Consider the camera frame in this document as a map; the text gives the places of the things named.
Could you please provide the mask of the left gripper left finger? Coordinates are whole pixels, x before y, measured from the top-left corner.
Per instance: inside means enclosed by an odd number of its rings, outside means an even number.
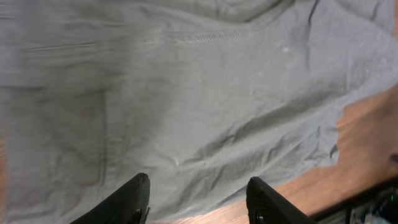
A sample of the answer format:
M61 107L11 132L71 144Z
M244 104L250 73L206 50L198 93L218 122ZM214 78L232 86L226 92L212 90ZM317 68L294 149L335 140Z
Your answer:
M71 224L145 224L149 199L149 176L139 173Z

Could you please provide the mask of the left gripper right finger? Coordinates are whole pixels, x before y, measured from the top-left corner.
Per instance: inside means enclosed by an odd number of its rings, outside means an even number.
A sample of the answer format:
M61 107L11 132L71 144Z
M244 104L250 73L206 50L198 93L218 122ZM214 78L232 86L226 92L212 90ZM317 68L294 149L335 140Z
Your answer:
M259 177L246 188L250 224L317 224Z

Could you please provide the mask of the grey shorts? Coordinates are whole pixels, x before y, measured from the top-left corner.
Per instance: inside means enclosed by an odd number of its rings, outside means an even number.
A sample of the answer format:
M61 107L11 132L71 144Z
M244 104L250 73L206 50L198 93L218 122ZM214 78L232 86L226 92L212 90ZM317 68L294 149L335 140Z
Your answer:
M140 172L151 221L338 160L397 83L394 1L1 2L5 223L70 223Z

